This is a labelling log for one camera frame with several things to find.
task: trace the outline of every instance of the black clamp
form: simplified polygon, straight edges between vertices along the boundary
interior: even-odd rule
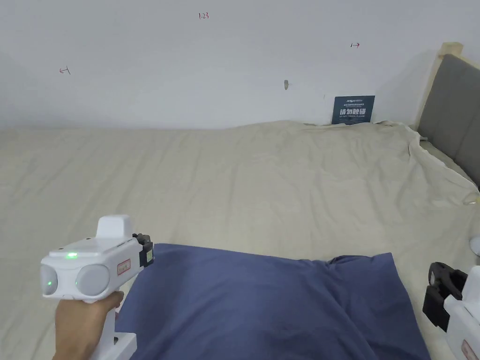
[[[467,281],[467,274],[454,270],[444,263],[432,263],[428,271],[430,285],[427,286],[423,313],[435,326],[447,331],[450,315],[444,308],[445,299],[452,295],[462,300],[462,290]]]
[[[143,246],[143,249],[139,252],[140,267],[147,267],[153,264],[153,243],[150,240],[150,235],[132,234],[132,236]]]

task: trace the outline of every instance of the red label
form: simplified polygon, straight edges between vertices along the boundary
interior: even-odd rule
[[[123,274],[125,271],[130,270],[132,262],[130,259],[125,260],[123,263],[117,265],[117,275]]]
[[[466,340],[462,342],[462,352],[468,360],[479,360]]]

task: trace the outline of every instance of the device grip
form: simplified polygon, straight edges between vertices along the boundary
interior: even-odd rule
[[[105,323],[103,325],[102,337],[98,343],[94,353],[92,354],[91,360],[102,360],[105,359],[109,350],[111,350],[114,345],[114,336],[115,336],[115,309],[110,310],[107,313]]]

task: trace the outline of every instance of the gray headboard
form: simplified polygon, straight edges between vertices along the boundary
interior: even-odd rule
[[[418,127],[480,186],[480,70],[445,55]]]

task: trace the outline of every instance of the bed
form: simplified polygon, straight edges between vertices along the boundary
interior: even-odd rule
[[[480,70],[459,48],[438,54],[418,132],[387,121],[1,131],[1,358],[52,357],[41,258],[125,213],[158,243],[290,259],[391,252],[432,358],[451,359],[421,307],[430,263],[468,271],[477,259]]]

